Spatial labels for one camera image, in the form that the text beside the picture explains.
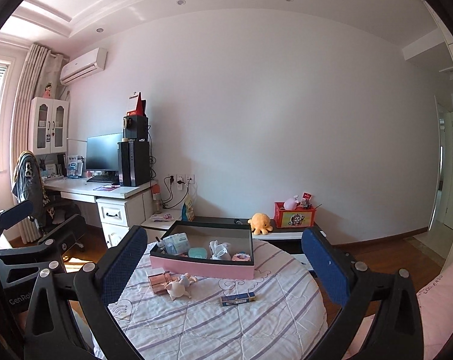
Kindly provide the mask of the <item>rose gold jar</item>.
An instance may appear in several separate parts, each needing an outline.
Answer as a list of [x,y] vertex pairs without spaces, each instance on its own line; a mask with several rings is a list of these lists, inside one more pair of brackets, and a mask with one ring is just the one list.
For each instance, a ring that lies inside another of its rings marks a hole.
[[166,292],[166,285],[174,281],[174,278],[168,271],[161,273],[149,273],[148,281],[154,294],[162,294]]

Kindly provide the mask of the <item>clear liquid bottle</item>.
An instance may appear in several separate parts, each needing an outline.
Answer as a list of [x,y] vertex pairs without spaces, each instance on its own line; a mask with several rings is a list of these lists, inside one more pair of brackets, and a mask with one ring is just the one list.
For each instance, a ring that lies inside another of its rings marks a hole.
[[158,248],[158,250],[161,253],[166,252],[166,247],[165,247],[165,243],[163,242],[163,240],[159,239],[158,237],[156,237],[156,240],[157,240],[157,248]]

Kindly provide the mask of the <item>clear plastic pouch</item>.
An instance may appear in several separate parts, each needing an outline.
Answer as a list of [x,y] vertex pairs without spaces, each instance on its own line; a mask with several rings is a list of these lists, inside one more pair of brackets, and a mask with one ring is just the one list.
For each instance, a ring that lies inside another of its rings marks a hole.
[[176,233],[163,238],[166,252],[171,255],[187,254],[190,250],[190,242],[185,232]]

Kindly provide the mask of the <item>white plug-in device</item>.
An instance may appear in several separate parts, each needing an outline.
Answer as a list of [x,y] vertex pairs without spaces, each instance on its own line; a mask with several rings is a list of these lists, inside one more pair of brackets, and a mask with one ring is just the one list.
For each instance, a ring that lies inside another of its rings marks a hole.
[[219,243],[217,240],[209,242],[211,250],[211,258],[213,260],[231,261],[229,248],[231,244],[228,242]]

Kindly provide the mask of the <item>small blue box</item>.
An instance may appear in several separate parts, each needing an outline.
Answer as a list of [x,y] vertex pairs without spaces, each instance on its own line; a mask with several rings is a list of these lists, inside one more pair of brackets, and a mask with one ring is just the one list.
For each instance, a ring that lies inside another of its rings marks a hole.
[[235,306],[255,301],[256,294],[254,292],[244,292],[234,295],[223,296],[220,299],[220,303],[222,306]]

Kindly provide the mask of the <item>pink toy teeth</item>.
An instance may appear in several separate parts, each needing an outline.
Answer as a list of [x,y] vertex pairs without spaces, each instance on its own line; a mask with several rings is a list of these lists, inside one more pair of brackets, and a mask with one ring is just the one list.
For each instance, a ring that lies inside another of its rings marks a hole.
[[251,261],[251,256],[248,253],[235,253],[232,258],[232,261],[234,262],[250,262]]

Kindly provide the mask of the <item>black office chair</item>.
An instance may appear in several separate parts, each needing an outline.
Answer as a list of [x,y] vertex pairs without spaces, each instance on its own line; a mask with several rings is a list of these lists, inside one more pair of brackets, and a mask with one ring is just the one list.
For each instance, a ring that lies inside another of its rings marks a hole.
[[51,199],[47,196],[39,162],[29,150],[23,151],[16,161],[12,194],[18,203],[29,201],[33,205],[32,213],[28,216],[28,221],[34,224],[34,229],[38,231],[38,235],[33,235],[33,242],[40,245],[52,236],[56,227],[78,215],[78,223],[73,223],[73,228],[68,228],[69,232],[65,233],[66,246],[63,250],[69,250],[74,245],[84,249],[82,238],[86,234],[87,226],[79,207],[61,197]]

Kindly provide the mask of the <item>pink bed cover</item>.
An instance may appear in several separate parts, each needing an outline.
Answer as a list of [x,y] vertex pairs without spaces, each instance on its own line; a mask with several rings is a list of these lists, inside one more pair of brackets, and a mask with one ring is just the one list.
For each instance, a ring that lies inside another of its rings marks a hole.
[[381,345],[379,351],[366,346],[369,330],[377,322],[365,317],[344,355],[345,359],[453,359],[453,262],[417,292],[423,340],[398,347]]

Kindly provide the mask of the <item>pink pig figurine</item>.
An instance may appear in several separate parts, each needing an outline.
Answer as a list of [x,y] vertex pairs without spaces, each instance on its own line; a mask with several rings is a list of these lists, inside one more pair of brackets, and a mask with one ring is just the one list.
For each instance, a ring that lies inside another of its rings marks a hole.
[[185,273],[180,275],[176,280],[165,283],[164,288],[172,301],[183,296],[191,298],[188,288],[197,281],[197,277]]

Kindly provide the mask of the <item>white desk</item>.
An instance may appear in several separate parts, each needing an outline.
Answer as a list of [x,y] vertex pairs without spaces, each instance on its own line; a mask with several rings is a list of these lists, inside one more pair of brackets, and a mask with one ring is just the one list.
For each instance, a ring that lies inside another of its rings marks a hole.
[[86,178],[45,181],[45,189],[61,193],[61,197],[95,203],[107,247],[117,246],[131,227],[143,224],[153,214],[153,180],[138,187],[88,182]]

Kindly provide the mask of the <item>white small nightstand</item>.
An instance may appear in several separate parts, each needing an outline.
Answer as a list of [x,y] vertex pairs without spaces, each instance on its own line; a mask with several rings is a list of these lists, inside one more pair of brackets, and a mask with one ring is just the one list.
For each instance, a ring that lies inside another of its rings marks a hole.
[[141,223],[144,228],[152,228],[160,231],[167,231],[175,221],[182,218],[182,211],[179,209],[163,210],[160,214],[152,214]]

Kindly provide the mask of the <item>striped white tablecloth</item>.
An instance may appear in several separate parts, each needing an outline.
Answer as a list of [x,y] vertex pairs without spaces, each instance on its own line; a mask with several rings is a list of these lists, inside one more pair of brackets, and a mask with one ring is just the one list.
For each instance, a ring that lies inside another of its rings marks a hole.
[[[303,359],[327,330],[312,275],[265,241],[253,243],[253,280],[200,277],[191,298],[153,293],[145,253],[109,310],[145,359]],[[254,292],[256,301],[222,306],[223,296]]]

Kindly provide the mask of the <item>teal small case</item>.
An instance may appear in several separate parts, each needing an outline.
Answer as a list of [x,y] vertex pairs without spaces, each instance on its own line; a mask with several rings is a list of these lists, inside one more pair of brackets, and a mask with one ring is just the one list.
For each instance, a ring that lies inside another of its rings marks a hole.
[[200,259],[207,259],[208,252],[203,247],[192,247],[188,251],[189,258],[200,258]]

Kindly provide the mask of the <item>glass door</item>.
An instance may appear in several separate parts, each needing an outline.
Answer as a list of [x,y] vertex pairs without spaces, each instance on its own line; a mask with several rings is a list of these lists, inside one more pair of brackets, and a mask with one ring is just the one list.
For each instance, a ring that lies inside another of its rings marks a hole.
[[431,230],[437,217],[437,211],[440,207],[441,194],[443,189],[444,179],[444,157],[445,157],[445,108],[436,101],[436,127],[438,148],[436,151],[436,187],[434,203],[431,212],[431,219],[428,225],[428,230]]

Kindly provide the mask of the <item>white hutch cabinet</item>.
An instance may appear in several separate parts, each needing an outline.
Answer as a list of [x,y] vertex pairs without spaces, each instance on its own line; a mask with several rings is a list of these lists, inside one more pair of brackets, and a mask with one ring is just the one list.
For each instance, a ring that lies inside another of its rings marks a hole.
[[34,155],[65,153],[70,103],[34,97],[30,102],[28,150]]

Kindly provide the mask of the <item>black white low cabinet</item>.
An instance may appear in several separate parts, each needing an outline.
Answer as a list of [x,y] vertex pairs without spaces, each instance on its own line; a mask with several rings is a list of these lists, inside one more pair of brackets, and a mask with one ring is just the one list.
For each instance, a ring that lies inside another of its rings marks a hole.
[[[193,220],[194,223],[207,223],[207,224],[221,224],[227,227],[238,227],[239,225],[247,225],[248,219],[233,219],[233,218],[219,218],[219,217],[206,217],[197,216]],[[275,222],[271,220],[273,231],[268,235],[253,235],[254,239],[269,242],[270,244],[278,247],[281,250],[290,254],[302,254],[302,233],[306,228],[277,228]]]

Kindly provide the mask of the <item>black computer monitor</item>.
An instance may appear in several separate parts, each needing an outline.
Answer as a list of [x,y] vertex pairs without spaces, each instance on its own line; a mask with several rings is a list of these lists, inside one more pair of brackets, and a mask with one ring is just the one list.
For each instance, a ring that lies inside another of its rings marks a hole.
[[122,133],[90,136],[87,139],[86,169],[88,171],[117,171],[118,142]]

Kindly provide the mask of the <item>red toy crate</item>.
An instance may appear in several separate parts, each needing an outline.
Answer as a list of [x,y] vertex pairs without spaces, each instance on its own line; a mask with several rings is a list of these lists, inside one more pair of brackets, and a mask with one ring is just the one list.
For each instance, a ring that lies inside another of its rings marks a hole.
[[286,210],[282,202],[274,204],[274,222],[277,228],[308,228],[314,225],[315,209]]

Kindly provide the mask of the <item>pink storage box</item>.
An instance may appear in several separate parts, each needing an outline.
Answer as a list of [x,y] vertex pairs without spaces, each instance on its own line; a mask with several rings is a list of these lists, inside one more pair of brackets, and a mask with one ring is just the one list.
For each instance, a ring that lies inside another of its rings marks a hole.
[[[248,225],[226,223],[202,223],[177,221],[166,232],[162,240],[168,236],[185,234],[192,249],[203,248],[207,251],[206,258],[193,258],[188,253],[171,254],[159,249],[154,244],[150,250],[150,261],[153,267],[163,267],[174,273],[190,273],[204,277],[251,280],[254,277],[254,244]],[[210,243],[227,244],[227,254],[247,254],[249,260],[226,260],[223,256],[214,258],[209,247]]]

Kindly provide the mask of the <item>black computer tower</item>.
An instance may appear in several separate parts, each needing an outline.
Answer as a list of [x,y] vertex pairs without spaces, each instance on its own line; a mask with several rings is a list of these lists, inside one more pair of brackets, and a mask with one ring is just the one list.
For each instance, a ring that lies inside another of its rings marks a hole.
[[118,166],[120,185],[138,187],[149,182],[149,143],[139,140],[118,142]]

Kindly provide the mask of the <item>yellow octopus plush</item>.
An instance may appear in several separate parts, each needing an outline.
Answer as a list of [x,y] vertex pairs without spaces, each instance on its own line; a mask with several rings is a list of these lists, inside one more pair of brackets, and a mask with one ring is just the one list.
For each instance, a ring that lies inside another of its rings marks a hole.
[[267,235],[273,231],[271,219],[267,214],[256,213],[248,220],[252,233],[256,235]]

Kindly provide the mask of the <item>beige curtain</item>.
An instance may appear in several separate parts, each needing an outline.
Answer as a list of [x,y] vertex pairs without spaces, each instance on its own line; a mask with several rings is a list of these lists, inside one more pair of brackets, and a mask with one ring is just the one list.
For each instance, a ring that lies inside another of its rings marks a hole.
[[[11,170],[12,188],[13,174],[18,157],[23,151],[28,150],[31,100],[36,97],[64,100],[56,97],[57,87],[60,84],[60,72],[63,61],[63,55],[54,54],[50,49],[39,44],[33,44],[27,52],[19,83],[16,88],[13,105],[13,121],[10,133],[10,154],[11,165],[13,167]],[[26,244],[32,242],[33,235],[38,235],[38,231],[35,230],[35,225],[33,223],[30,223],[28,219],[25,219],[20,224],[20,234],[22,242]]]

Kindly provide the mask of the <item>black speaker box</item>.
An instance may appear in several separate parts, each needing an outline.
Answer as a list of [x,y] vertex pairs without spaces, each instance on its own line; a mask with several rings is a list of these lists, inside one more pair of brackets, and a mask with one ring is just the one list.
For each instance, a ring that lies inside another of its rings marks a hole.
[[147,140],[149,119],[143,115],[123,117],[123,138],[126,140]]

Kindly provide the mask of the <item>red paper bag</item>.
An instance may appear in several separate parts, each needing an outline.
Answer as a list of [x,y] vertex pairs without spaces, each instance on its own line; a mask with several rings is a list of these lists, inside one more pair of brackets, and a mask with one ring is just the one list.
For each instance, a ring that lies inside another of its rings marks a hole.
[[134,91],[129,96],[126,105],[126,116],[146,116],[146,101],[140,91]]

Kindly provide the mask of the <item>white air conditioner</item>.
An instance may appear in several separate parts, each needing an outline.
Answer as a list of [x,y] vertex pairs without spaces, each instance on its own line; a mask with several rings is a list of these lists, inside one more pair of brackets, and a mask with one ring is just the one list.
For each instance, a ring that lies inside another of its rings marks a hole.
[[107,49],[96,48],[77,57],[61,69],[60,83],[68,86],[76,80],[103,71],[107,55]]

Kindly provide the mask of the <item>white wall socket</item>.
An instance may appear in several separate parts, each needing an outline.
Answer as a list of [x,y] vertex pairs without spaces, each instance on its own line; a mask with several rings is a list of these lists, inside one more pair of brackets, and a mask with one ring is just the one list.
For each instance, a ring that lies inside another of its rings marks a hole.
[[194,185],[195,183],[195,176],[193,174],[190,175],[173,175],[169,174],[167,176],[167,180],[172,183],[175,189],[182,191],[185,188],[189,188],[190,186]]

